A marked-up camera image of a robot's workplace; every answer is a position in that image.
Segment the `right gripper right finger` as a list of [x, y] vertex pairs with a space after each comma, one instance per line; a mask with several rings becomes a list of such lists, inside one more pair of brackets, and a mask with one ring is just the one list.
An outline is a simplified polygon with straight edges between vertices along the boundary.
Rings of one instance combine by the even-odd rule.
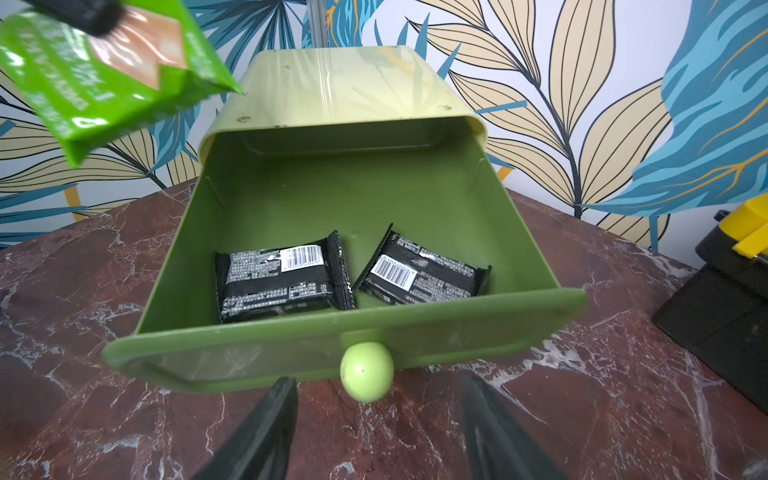
[[462, 382], [461, 425], [474, 479], [566, 477], [506, 411], [495, 390], [475, 375]]

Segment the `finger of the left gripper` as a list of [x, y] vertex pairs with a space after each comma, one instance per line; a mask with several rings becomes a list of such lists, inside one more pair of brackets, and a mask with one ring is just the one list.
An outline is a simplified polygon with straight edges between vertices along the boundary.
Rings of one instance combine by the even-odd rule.
[[25, 3], [91, 36], [110, 33], [125, 13], [119, 0], [25, 0]]

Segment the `green drawer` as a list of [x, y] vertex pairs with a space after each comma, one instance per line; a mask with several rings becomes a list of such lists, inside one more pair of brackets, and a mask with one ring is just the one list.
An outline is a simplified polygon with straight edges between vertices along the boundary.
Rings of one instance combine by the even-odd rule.
[[[377, 342], [398, 369], [525, 350], [586, 308], [547, 264], [465, 117], [211, 130], [200, 179], [136, 332], [102, 354], [128, 376], [185, 393], [281, 377], [329, 379]], [[357, 306], [224, 324], [214, 257], [340, 235], [357, 277], [388, 228], [490, 269], [486, 292], [438, 304]]]

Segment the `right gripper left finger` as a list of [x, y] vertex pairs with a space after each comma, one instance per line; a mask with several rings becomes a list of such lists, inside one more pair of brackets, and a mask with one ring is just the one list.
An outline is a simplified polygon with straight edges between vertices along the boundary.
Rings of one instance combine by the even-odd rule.
[[279, 378], [196, 479], [284, 479], [295, 433], [297, 382]]

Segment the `green cookie packet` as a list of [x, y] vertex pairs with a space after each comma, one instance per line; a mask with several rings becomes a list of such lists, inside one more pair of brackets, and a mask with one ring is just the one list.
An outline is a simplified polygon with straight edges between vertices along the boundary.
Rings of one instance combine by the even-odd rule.
[[123, 1], [93, 36], [28, 8], [1, 25], [1, 68], [69, 165], [240, 85], [181, 1]]

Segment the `black cookie packet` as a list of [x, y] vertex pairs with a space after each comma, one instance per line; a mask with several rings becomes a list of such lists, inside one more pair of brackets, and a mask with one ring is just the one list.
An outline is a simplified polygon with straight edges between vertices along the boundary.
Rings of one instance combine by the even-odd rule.
[[216, 298], [223, 324], [334, 308], [356, 308], [341, 236], [214, 256]]
[[352, 286], [388, 305], [463, 300], [487, 289], [492, 267], [439, 255], [389, 227]]

